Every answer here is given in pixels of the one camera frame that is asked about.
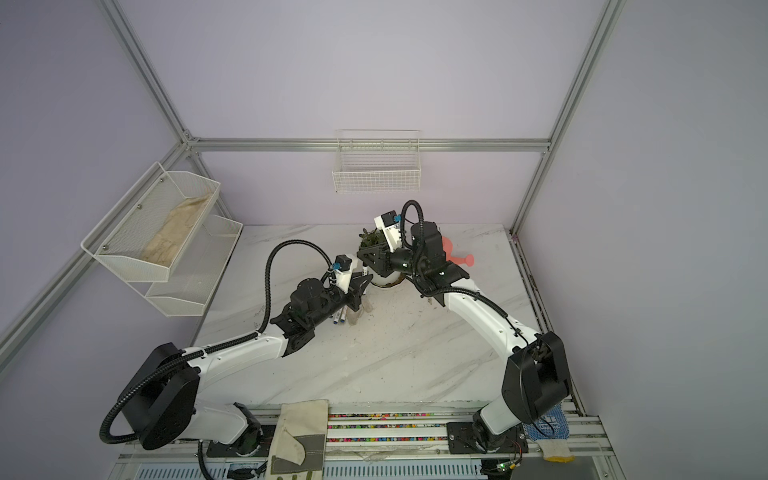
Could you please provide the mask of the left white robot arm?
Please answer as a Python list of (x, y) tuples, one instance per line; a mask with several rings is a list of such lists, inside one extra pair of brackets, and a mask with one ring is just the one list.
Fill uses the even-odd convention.
[(355, 272), (347, 286), (325, 287), (320, 280), (301, 281), (282, 312), (269, 321), (264, 333), (213, 353), (205, 347), (180, 350), (172, 343), (155, 348), (124, 389), (131, 391), (145, 377), (189, 354), (167, 373), (152, 379), (122, 409), (141, 446), (155, 450), (175, 440), (203, 440), (228, 446), (247, 456), (264, 438), (261, 424), (244, 404), (200, 399), (199, 394), (258, 363), (298, 352), (315, 337), (323, 321), (344, 308), (360, 309), (373, 276)]

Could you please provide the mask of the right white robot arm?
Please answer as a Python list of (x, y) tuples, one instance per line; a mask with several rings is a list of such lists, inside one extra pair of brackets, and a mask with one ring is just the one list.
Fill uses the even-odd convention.
[(434, 299), (465, 320), (505, 361), (499, 396), (473, 415), (471, 445), (499, 450), (506, 434), (533, 425), (572, 392), (563, 341), (511, 317), (488, 298), (469, 273), (449, 258), (433, 222), (400, 224), (392, 212), (360, 234), (357, 258), (380, 277), (398, 273), (420, 296)]

